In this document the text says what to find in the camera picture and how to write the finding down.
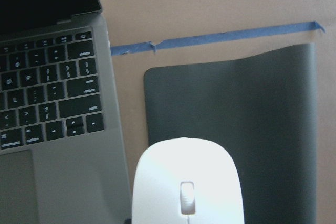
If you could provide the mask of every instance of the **silver laptop body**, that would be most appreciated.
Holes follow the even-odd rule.
[[[99,4],[92,1],[89,8]],[[0,35],[1,224],[123,224],[130,218],[116,85],[100,12],[93,8]],[[1,24],[0,31],[10,27]]]

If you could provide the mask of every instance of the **white mouse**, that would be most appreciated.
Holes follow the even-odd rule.
[[[158,142],[136,168],[132,224],[244,224],[235,164],[220,145],[195,138]]]

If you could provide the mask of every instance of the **black key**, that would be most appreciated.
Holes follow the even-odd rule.
[[[86,31],[84,33],[78,33],[75,35],[76,40],[81,40],[81,39],[89,39],[92,38],[92,33],[90,31]]]
[[[25,68],[26,56],[24,52],[9,55],[9,67],[11,70]]]
[[[31,67],[41,66],[46,63],[44,49],[37,49],[28,53],[28,61]]]
[[[38,111],[39,111],[39,114],[40,114],[40,121],[41,122],[54,120],[57,117],[56,105],[55,105],[54,102],[40,105],[38,107]]]
[[[56,43],[67,43],[72,41],[72,35],[65,35],[56,38]]]
[[[17,88],[16,72],[3,73],[1,76],[2,90]]]
[[[79,61],[79,71],[81,76],[97,73],[96,62],[94,58]]]
[[[58,105],[61,118],[101,111],[100,97],[97,94],[60,101]]]
[[[15,110],[0,112],[0,129],[7,129],[16,126]]]
[[[14,52],[14,51],[15,51],[14,45],[0,47],[0,54],[6,54],[8,52]]]
[[[4,131],[0,133],[1,149],[22,145],[21,129]]]
[[[56,65],[50,65],[40,68],[41,82],[57,81]]]
[[[65,60],[64,46],[56,46],[48,48],[48,60],[50,63]]]
[[[46,46],[50,46],[54,43],[52,38],[49,39],[41,39],[36,41],[36,46],[37,47],[46,47]]]
[[[64,88],[62,82],[56,82],[47,85],[48,100],[58,100],[64,98]]]
[[[7,71],[7,56],[0,55],[0,72]]]
[[[37,84],[36,68],[25,69],[20,73],[21,86],[32,86]]]
[[[76,62],[70,61],[59,65],[61,79],[69,79],[77,77]]]
[[[33,41],[29,41],[29,42],[21,43],[21,44],[18,44],[16,46],[16,48],[17,48],[17,50],[32,49],[32,48],[34,48],[34,42]]]
[[[84,125],[83,118],[79,116],[77,118],[66,119],[66,125],[68,129],[72,127],[83,126]]]
[[[27,107],[19,109],[20,125],[27,125],[36,123],[35,107]]]
[[[5,109],[5,94],[0,93],[0,110]]]
[[[62,121],[46,123],[47,140],[54,140],[64,137]]]
[[[68,44],[68,57],[70,60],[94,54],[92,40]]]
[[[43,86],[28,88],[27,97],[29,105],[44,102]]]
[[[102,114],[87,115],[86,127],[88,132],[104,130],[103,115]]]
[[[27,144],[35,144],[43,141],[42,125],[33,125],[25,128]]]
[[[83,118],[81,116],[78,118],[67,119],[66,125],[68,136],[76,136],[84,134],[84,124],[83,124]]]
[[[81,135],[81,134],[84,134],[83,126],[72,127],[72,128],[67,129],[68,136],[76,136],[76,135]]]
[[[97,76],[67,81],[67,90],[70,97],[99,92]]]
[[[23,97],[23,89],[8,92],[7,102],[9,108],[16,108],[25,105],[25,99]]]

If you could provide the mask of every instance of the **tan surface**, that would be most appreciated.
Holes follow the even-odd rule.
[[[318,69],[318,224],[336,223],[336,0],[101,0],[114,45],[316,20],[327,30],[113,57],[131,183],[146,149],[143,74],[315,42]]]

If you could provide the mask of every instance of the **blue painter's tape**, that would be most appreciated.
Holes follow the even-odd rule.
[[[115,46],[111,47],[111,54],[115,56],[124,54],[134,54],[136,52],[145,52],[145,51],[156,52],[157,50],[161,49],[188,47],[188,46],[224,42],[230,40],[299,33],[302,31],[311,31],[317,29],[321,29],[324,33],[326,32],[323,26],[321,26],[316,21],[312,21],[312,22],[296,23],[281,26],[254,28],[240,31],[228,31],[226,33],[219,33],[219,34],[207,34],[193,37],[167,39],[157,45],[149,41],[137,44]]]

